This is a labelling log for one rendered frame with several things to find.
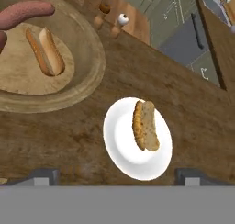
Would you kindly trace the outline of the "grey-green cabinet run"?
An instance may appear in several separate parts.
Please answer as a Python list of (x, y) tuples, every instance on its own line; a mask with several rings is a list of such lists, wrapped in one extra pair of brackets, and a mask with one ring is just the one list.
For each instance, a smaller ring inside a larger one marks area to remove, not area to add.
[[(196, 0), (125, 0), (150, 21), (150, 44), (159, 47), (179, 29), (190, 14), (198, 10)], [(203, 79), (220, 85), (210, 48), (185, 66)]]

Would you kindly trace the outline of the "large wooden bowl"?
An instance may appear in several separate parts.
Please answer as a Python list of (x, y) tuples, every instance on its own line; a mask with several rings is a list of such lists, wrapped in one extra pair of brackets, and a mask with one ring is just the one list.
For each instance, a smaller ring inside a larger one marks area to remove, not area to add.
[[(0, 11), (23, 0), (0, 0)], [(52, 3), (51, 17), (32, 18), (7, 32), (8, 41), (0, 53), (0, 111), (44, 113), (60, 110), (86, 99), (101, 83), (106, 57), (93, 27), (68, 0)], [(53, 35), (66, 63), (65, 71), (49, 77), (42, 73), (26, 38), (43, 28)]]

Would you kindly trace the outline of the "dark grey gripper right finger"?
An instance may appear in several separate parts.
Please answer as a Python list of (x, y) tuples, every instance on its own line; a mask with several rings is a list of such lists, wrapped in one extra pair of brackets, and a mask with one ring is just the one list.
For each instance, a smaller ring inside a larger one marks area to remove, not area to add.
[(174, 170), (174, 184), (180, 186), (226, 186), (228, 183), (211, 178), (195, 168)]

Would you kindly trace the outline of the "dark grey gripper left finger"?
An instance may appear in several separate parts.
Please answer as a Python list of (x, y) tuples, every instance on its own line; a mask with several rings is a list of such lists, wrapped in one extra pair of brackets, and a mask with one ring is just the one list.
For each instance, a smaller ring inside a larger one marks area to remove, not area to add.
[(52, 186), (59, 184), (60, 172), (58, 169), (39, 168), (30, 172), (25, 178), (8, 181), (6, 185), (17, 186)]

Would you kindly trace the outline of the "white round plate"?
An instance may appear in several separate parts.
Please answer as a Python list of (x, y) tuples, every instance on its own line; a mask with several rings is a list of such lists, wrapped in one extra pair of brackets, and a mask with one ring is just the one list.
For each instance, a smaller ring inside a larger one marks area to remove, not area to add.
[(132, 129), (132, 117), (137, 97), (124, 97), (106, 112), (103, 139), (106, 151), (116, 167), (130, 178), (140, 181), (157, 179), (167, 170), (173, 155), (171, 131), (158, 109), (154, 109), (156, 135), (160, 142), (157, 151), (142, 151)]

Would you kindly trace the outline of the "wooden shaker with brown top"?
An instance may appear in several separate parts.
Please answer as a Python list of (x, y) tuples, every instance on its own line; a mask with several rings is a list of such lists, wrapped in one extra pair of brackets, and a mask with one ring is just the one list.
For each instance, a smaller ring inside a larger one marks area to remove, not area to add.
[(99, 12), (94, 19), (94, 25), (97, 29), (100, 29), (103, 26), (105, 16), (110, 13), (111, 7), (110, 4), (102, 2), (99, 5)]

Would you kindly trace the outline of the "wooden shaker with white top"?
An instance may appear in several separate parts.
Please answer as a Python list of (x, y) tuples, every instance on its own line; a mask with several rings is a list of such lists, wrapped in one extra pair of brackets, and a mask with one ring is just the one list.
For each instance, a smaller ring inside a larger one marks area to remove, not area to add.
[(126, 14), (120, 14), (117, 18), (117, 23), (111, 28), (110, 35), (116, 39), (121, 32), (121, 29), (129, 22), (129, 17)]

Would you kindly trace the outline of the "brown speckled bun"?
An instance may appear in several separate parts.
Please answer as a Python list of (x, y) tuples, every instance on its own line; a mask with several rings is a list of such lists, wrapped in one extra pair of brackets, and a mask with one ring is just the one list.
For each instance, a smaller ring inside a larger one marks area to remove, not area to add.
[(157, 151), (160, 147), (156, 134), (154, 110), (152, 101), (141, 102), (139, 100), (134, 108), (132, 129), (134, 139), (142, 151)]

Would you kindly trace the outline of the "reddish brown sausage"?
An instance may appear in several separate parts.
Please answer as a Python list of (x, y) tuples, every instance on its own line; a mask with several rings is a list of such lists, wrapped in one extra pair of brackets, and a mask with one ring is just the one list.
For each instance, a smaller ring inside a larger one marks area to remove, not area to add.
[(51, 16), (54, 12), (55, 7), (49, 2), (18, 2), (0, 12), (0, 30), (9, 30), (27, 19)]

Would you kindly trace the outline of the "orange hot dog bun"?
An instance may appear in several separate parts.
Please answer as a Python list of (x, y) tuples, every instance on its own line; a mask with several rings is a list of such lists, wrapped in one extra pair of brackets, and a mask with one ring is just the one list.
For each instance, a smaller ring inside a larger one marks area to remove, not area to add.
[(26, 38), (34, 52), (41, 71), (45, 75), (58, 76), (64, 72), (65, 62), (48, 28), (44, 28), (38, 36), (35, 36), (32, 30), (27, 28)]

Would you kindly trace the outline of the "steel sink with tap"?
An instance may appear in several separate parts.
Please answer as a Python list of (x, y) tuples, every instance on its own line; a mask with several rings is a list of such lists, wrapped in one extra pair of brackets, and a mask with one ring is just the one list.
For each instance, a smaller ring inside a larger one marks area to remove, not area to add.
[(235, 26), (235, 0), (203, 0), (208, 8), (228, 27)]

